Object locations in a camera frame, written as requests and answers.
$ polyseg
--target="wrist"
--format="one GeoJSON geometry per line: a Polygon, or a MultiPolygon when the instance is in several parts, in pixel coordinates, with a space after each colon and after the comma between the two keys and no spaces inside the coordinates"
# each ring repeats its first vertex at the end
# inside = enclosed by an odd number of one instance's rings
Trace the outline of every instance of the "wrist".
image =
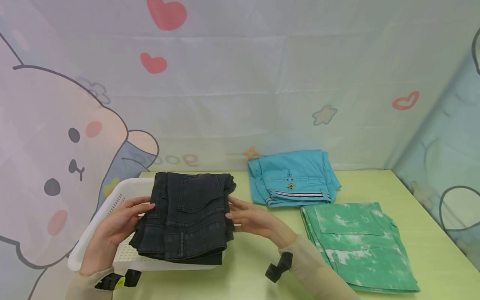
{"type": "Polygon", "coordinates": [[[90,276],[111,268],[117,248],[117,245],[112,244],[110,241],[99,239],[94,235],[85,250],[80,274],[90,276]]]}
{"type": "Polygon", "coordinates": [[[278,219],[272,226],[272,236],[270,240],[279,248],[283,249],[293,244],[297,239],[297,234],[288,227],[287,224],[278,219]]]}

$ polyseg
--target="black jeans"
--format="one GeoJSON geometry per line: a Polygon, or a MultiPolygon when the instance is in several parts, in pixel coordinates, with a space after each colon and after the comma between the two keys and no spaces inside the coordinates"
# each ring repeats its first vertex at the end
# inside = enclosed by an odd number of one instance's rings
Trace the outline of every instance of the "black jeans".
{"type": "Polygon", "coordinates": [[[137,224],[130,245],[139,255],[186,264],[221,264],[234,225],[228,195],[236,184],[230,174],[155,175],[155,208],[137,224]]]}

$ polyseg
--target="red heart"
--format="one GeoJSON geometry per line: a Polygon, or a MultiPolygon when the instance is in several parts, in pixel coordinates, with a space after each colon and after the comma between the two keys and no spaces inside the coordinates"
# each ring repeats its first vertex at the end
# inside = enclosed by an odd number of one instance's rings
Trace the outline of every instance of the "red heart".
{"type": "Polygon", "coordinates": [[[419,99],[419,97],[420,97],[420,92],[413,91],[407,97],[400,97],[395,99],[395,101],[392,102],[392,106],[396,110],[409,110],[417,103],[417,100],[419,99]]]}
{"type": "Polygon", "coordinates": [[[180,2],[164,3],[163,0],[147,0],[148,10],[160,30],[174,30],[187,19],[187,10],[180,2]]]}
{"type": "Polygon", "coordinates": [[[167,68],[167,61],[163,57],[151,57],[148,53],[140,54],[142,65],[150,74],[158,74],[167,68]]]}

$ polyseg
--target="bunny eye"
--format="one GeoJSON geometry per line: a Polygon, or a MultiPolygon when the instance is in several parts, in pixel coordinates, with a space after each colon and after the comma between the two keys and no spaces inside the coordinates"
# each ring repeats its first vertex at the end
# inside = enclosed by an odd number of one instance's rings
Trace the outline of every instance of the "bunny eye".
{"type": "Polygon", "coordinates": [[[80,140],[80,133],[75,128],[68,129],[68,137],[74,143],[78,143],[80,140]]]}
{"type": "Polygon", "coordinates": [[[55,178],[47,180],[43,186],[43,191],[48,196],[56,196],[60,194],[60,183],[55,178]]]}

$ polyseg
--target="folded blue pants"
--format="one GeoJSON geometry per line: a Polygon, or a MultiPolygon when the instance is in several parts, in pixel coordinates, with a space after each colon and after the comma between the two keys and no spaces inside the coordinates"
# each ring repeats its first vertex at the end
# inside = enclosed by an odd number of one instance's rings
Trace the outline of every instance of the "folded blue pants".
{"type": "Polygon", "coordinates": [[[260,157],[248,170],[253,202],[269,207],[331,203],[341,187],[321,150],[260,157]]]}

